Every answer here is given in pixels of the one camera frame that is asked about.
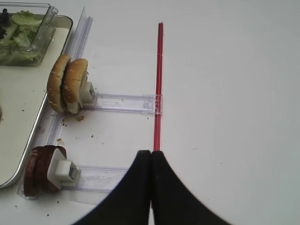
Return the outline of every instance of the crumb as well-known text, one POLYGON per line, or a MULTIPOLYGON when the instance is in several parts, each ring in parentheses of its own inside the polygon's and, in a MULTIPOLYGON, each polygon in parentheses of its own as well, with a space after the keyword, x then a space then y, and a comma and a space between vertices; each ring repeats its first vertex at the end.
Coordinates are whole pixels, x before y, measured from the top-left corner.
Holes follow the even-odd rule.
POLYGON ((78 117, 76 117, 76 120, 77 120, 78 122, 80 122, 80 121, 84 120, 84 116, 78 116, 78 117))

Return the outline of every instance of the plastic salad container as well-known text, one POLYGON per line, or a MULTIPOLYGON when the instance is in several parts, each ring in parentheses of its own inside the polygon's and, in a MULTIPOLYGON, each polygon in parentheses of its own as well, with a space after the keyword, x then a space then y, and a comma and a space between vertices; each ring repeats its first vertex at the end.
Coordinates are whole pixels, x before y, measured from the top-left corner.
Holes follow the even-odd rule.
POLYGON ((55 32, 57 13, 49 4, 0 2, 0 65, 40 64, 55 32))

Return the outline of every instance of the red straw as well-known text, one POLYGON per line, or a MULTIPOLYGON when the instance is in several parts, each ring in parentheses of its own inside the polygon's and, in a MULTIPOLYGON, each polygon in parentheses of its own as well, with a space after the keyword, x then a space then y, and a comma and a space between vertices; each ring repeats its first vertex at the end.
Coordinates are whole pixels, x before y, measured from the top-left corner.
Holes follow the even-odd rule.
POLYGON ((157 113, 155 114, 154 123, 154 151, 160 151, 160 132, 161 132, 161 83, 163 72, 163 23, 158 24, 157 38, 157 78, 156 78, 156 96, 157 96, 157 113))

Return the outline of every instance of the white table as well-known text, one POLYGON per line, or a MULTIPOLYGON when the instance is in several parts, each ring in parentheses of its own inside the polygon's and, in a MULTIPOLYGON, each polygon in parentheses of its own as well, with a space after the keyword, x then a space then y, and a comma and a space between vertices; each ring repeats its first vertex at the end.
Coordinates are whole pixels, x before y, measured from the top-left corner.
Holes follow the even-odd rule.
MULTIPOLYGON (((49 1, 75 23, 83 5, 94 17, 84 57, 103 51, 98 57, 109 66, 95 60, 91 66, 110 93, 153 89, 154 76, 146 86, 137 78, 155 73, 163 21, 161 149, 174 171, 233 224, 299 224, 300 2, 176 2, 49 1), (127 86, 123 76, 136 85, 127 86)), ((130 165, 135 153, 118 162, 130 165)), ((70 224, 94 207, 61 199, 27 202, 16 188, 0 191, 3 224, 70 224)))

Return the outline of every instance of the sesame seed bun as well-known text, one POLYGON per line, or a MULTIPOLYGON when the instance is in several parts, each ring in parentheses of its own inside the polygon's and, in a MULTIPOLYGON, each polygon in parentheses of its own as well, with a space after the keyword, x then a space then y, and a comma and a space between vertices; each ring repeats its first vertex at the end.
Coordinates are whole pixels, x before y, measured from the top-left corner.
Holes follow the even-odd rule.
POLYGON ((80 91, 88 80, 87 68, 86 59, 77 59, 69 64, 65 72, 62 95, 67 111, 72 114, 77 114, 80 108, 80 91))
POLYGON ((63 83, 64 71, 70 64, 71 57, 61 55, 55 62, 47 83, 47 98, 54 111, 63 113, 67 106, 63 101, 61 85, 63 83))

